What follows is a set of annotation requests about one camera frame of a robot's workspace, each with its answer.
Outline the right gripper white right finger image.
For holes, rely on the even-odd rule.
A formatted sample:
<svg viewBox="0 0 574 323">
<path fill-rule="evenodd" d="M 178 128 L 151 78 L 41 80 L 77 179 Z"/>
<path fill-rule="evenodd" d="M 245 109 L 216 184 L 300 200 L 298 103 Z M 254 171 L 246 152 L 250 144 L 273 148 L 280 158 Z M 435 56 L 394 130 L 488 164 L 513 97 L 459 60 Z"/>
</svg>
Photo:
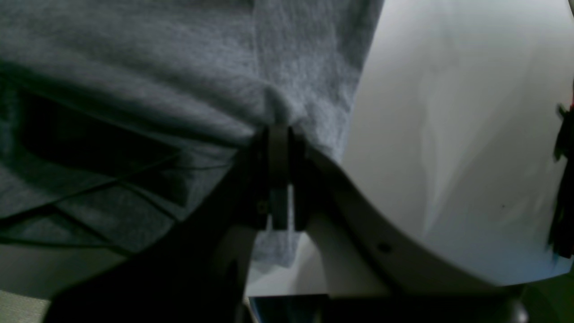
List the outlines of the right gripper white right finger image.
<svg viewBox="0 0 574 323">
<path fill-rule="evenodd" d="M 512 298 L 441 259 L 393 226 L 342 168 L 287 130 L 295 229 L 309 235 L 322 258 L 328 293 L 336 298 Z"/>
</svg>

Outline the right gripper white left finger image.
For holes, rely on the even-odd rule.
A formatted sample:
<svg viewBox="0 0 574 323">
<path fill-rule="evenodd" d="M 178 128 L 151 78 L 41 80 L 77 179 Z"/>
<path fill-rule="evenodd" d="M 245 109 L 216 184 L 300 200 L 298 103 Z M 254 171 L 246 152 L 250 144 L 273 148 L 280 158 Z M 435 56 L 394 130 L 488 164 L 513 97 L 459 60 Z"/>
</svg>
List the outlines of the right gripper white left finger image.
<svg viewBox="0 0 574 323">
<path fill-rule="evenodd" d="M 250 323 L 244 289 L 267 227 L 267 146 L 259 133 L 199 208 L 127 261 L 60 292 L 45 323 Z"/>
</svg>

